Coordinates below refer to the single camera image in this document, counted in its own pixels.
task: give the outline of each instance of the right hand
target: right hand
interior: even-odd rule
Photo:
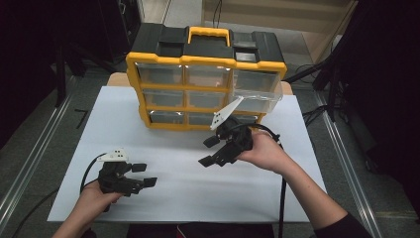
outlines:
[[[278,174],[282,174],[292,161],[269,133],[264,131],[253,132],[253,149],[243,151],[236,159]]]

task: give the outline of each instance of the floor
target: floor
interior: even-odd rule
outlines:
[[[198,2],[200,1],[143,0],[145,20],[165,23],[172,27],[199,24],[197,12],[189,11],[188,19],[182,17],[185,9],[199,7]],[[301,65],[312,63],[299,32],[226,23],[220,23],[219,27],[238,32],[255,30],[275,32],[288,66],[286,77],[303,69],[304,66],[300,67]],[[56,94],[54,91],[1,149],[0,237],[12,237],[20,222],[34,205],[60,186],[83,127],[88,120],[88,117],[83,119],[83,111],[89,112],[92,109],[100,87],[106,84],[110,75],[93,63],[87,61],[86,65],[88,65],[88,71],[84,77],[71,76],[71,72],[67,71],[69,95],[60,108],[53,107]],[[126,69],[124,62],[115,66],[119,71]],[[327,90],[314,92],[310,86],[312,80],[313,77],[309,75],[292,83],[293,93],[298,99],[302,112],[315,109],[320,103],[319,97],[322,98],[328,93]],[[416,215],[401,186],[390,177],[375,175],[366,169],[364,155],[351,128],[339,116],[336,118],[338,120],[333,125],[341,136],[340,143],[347,152],[349,161],[356,172],[357,181],[361,185],[372,210],[374,221],[377,223],[379,231],[375,237],[419,237],[420,225],[414,222]],[[332,140],[332,132],[328,125],[328,117],[321,115],[308,126],[308,133],[313,142],[325,185],[334,199],[363,222],[355,194],[352,192],[352,183],[349,182],[352,178],[349,178],[343,170],[339,149],[336,142]],[[45,131],[46,128],[51,129],[51,133],[48,134]],[[56,223],[46,222],[52,204],[53,196],[36,209],[22,227],[18,237],[51,237],[59,226]],[[127,228],[128,225],[123,223],[95,223],[93,225],[98,237],[125,237]],[[284,225],[283,237],[309,237],[312,234],[312,228],[308,223]]]

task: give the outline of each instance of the person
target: person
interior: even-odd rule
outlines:
[[[253,149],[242,152],[237,160],[282,175],[302,205],[317,238],[371,237],[359,221],[331,198],[271,138],[269,133],[253,132]],[[81,237],[94,219],[123,194],[102,193],[97,181],[87,185],[68,218],[54,238]]]

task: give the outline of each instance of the black sleeve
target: black sleeve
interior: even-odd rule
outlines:
[[[337,221],[336,223],[324,227],[319,230],[315,230],[315,235],[317,238],[368,238],[371,237],[370,234],[365,230],[365,228],[359,223],[359,221],[352,215],[347,214],[343,219]]]

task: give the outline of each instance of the human hand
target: human hand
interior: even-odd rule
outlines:
[[[264,131],[253,132],[253,149],[243,151],[236,159],[278,174],[282,174],[292,162],[269,133]]]
[[[73,210],[53,237],[80,237],[105,208],[117,202],[122,193],[103,193],[96,180],[88,184],[74,205]]]

